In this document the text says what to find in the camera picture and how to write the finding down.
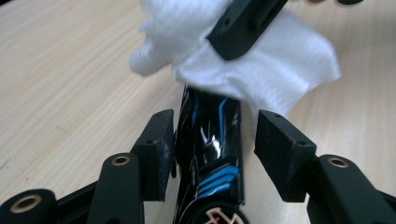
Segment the white tissue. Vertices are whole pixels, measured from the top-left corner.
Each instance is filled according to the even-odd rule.
[[[147,76],[170,63],[176,80],[245,101],[253,115],[266,109],[286,116],[307,91],[340,77],[331,43],[285,9],[248,53],[224,61],[205,38],[230,3],[141,0],[146,40],[131,69]]]

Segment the black plastic part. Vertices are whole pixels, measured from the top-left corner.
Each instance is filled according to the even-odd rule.
[[[207,37],[226,61],[250,50],[288,0],[234,0]]]
[[[144,201],[165,200],[175,158],[173,116],[172,109],[154,114],[131,150],[139,158]]]
[[[337,1],[343,5],[355,5],[358,4],[359,2],[362,2],[363,0],[337,0]]]
[[[318,167],[318,182],[334,223],[396,223],[394,211],[355,163],[324,155]]]
[[[55,224],[55,195],[47,189],[30,189],[8,199],[0,207],[0,223]]]
[[[144,223],[136,155],[120,153],[103,163],[87,220],[98,223]]]
[[[59,224],[85,223],[91,208],[96,182],[58,200]]]
[[[306,207],[308,212],[309,221],[311,224],[334,224],[335,221],[332,218],[329,206],[325,201],[317,200],[315,197],[310,197],[308,206]]]
[[[389,195],[387,193],[384,193],[382,191],[379,191],[379,193],[384,197],[385,201],[389,204],[389,206],[393,209],[393,211],[396,213],[396,198],[393,197],[392,195]]]
[[[282,116],[261,110],[254,153],[283,201],[302,203],[302,172],[315,159],[317,146]]]

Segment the wood grain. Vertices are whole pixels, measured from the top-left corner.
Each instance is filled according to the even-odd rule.
[[[328,0],[287,8],[334,44],[343,77],[309,92],[290,120],[318,145],[359,165],[396,195],[396,1],[342,7]],[[0,203],[26,189],[58,198],[99,176],[108,156],[129,151],[150,116],[178,111],[183,88],[169,68],[132,74],[143,41],[137,0],[14,0],[0,7]],[[245,139],[251,223],[309,223],[305,204],[282,203]],[[146,203],[146,223],[171,223],[177,195]]]

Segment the glossy black surface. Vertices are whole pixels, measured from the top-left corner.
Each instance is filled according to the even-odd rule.
[[[238,101],[186,87],[176,134],[175,223],[210,202],[244,201],[240,122]]]

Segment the screw hole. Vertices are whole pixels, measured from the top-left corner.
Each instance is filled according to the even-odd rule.
[[[340,168],[347,168],[348,164],[346,161],[332,157],[328,159],[329,163],[333,166],[340,167]]]
[[[305,144],[306,144],[306,142],[304,142],[304,141],[298,141],[297,142],[298,146],[302,146],[303,147],[303,146],[305,146]]]
[[[111,163],[113,163],[113,165],[116,166],[122,166],[128,163],[130,160],[131,158],[127,156],[118,156],[117,158],[114,158],[113,161],[111,161]]]
[[[25,196],[12,204],[10,211],[15,214],[27,212],[40,204],[41,200],[42,198],[38,194]]]
[[[224,20],[224,25],[229,25],[231,22],[230,18]]]

